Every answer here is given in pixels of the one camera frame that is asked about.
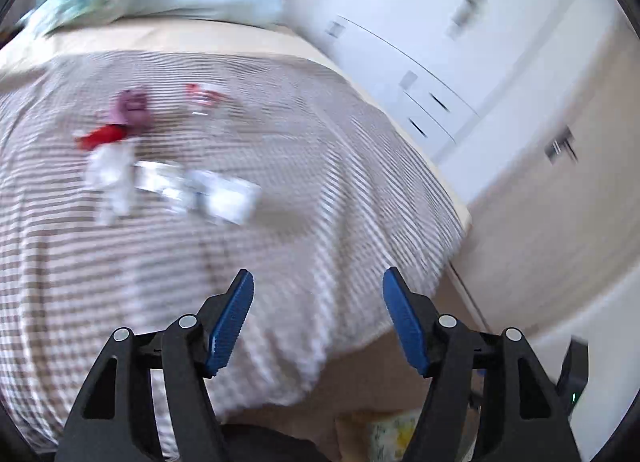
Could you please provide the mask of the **crumpled clear plastic bag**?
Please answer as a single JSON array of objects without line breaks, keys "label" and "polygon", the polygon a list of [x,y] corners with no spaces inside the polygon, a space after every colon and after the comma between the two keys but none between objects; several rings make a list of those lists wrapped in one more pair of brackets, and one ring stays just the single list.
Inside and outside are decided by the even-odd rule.
[{"label": "crumpled clear plastic bag", "polygon": [[136,187],[155,193],[175,213],[235,225],[252,216],[262,194],[258,185],[243,178],[156,161],[136,163]]}]

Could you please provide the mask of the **checkered bed blanket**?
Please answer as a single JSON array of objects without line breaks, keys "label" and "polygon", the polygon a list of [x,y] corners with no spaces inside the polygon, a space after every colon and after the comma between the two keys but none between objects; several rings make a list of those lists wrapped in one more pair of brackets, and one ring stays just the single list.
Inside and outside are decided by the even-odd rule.
[{"label": "checkered bed blanket", "polygon": [[[256,184],[243,225],[178,214],[144,193],[96,221],[73,142],[119,91],[145,85],[136,147]],[[110,334],[162,330],[240,269],[255,296],[227,367],[206,384],[217,416],[293,404],[326,362],[390,329],[386,268],[432,294],[465,235],[435,171],[337,72],[294,57],[115,52],[1,74],[1,398],[39,450],[60,438]]]}]

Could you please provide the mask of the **purple crumpled cloth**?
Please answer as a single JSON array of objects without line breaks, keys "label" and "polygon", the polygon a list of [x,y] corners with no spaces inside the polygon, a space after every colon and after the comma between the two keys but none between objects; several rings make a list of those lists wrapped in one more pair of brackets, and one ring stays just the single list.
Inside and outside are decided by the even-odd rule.
[{"label": "purple crumpled cloth", "polygon": [[134,134],[148,130],[152,125],[149,89],[137,86],[120,91],[108,109],[106,122],[126,126]]}]

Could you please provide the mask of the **white wardrobe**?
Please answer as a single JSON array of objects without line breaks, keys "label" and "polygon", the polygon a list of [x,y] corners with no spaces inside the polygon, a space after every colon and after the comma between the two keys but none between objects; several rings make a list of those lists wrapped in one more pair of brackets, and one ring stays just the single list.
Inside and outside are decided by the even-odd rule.
[{"label": "white wardrobe", "polygon": [[320,0],[307,31],[469,201],[498,171],[471,134],[568,1]]}]

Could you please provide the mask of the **cream bed sheet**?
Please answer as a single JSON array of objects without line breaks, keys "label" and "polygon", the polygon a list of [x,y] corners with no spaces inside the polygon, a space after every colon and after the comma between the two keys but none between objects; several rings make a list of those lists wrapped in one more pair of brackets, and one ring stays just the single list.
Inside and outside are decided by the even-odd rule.
[{"label": "cream bed sheet", "polygon": [[[186,83],[218,83],[215,115],[186,108]],[[77,134],[101,125],[123,90],[149,89],[153,122],[134,137],[136,163],[178,163],[246,179],[262,194],[242,225],[178,214],[137,189],[134,213],[96,222]],[[77,256],[159,259],[228,245],[292,245],[433,265],[454,252],[471,215],[386,112],[302,38],[225,22],[133,19],[38,38],[1,52],[1,254],[64,267]]]}]

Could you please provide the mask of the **red snack wrapper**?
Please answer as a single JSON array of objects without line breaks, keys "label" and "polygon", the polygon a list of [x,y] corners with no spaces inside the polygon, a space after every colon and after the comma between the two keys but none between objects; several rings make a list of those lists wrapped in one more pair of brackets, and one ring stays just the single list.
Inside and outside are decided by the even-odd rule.
[{"label": "red snack wrapper", "polygon": [[105,124],[96,130],[75,137],[77,147],[85,151],[93,151],[100,146],[117,143],[128,136],[128,126],[123,124]]}]

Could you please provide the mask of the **fern print trash bag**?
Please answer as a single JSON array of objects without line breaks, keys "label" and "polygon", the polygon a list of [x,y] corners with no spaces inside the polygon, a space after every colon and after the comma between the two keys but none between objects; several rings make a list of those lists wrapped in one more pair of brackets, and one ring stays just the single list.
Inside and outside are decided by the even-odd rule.
[{"label": "fern print trash bag", "polygon": [[420,409],[341,414],[334,422],[341,460],[400,461],[420,414]]}]

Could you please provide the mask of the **beige room door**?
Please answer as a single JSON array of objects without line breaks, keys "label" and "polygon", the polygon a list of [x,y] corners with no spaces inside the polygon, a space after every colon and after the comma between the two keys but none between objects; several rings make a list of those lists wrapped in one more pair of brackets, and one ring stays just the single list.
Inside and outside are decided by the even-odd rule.
[{"label": "beige room door", "polygon": [[452,270],[490,332],[546,331],[639,262],[639,38],[619,22],[560,122],[472,206]]}]

